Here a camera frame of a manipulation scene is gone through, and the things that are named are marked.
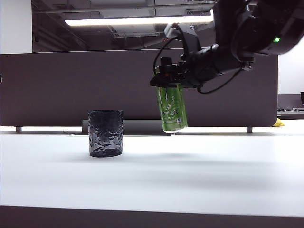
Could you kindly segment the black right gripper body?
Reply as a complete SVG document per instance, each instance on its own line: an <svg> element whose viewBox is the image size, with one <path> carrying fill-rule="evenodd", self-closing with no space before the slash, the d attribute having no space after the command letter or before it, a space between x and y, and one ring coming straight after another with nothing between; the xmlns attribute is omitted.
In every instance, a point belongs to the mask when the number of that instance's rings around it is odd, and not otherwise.
<svg viewBox="0 0 304 228"><path fill-rule="evenodd" d="M182 66L182 87L198 88L218 76L238 69L251 68L254 54L247 51L243 54L244 56L237 58L229 45L218 44L190 53Z"/></svg>

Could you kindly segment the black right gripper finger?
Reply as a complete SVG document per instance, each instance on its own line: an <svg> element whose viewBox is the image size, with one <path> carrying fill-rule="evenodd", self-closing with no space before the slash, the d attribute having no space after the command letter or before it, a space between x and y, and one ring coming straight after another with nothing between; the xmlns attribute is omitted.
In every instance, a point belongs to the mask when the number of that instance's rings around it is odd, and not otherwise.
<svg viewBox="0 0 304 228"><path fill-rule="evenodd" d="M150 80L150 86L154 87L177 87L177 84L183 84L180 79L172 78L171 76L165 76L162 74L156 74Z"/></svg>
<svg viewBox="0 0 304 228"><path fill-rule="evenodd" d="M170 57L161 57L160 65L156 67L156 74L162 76L177 76L183 74L181 63L173 63Z"/></svg>

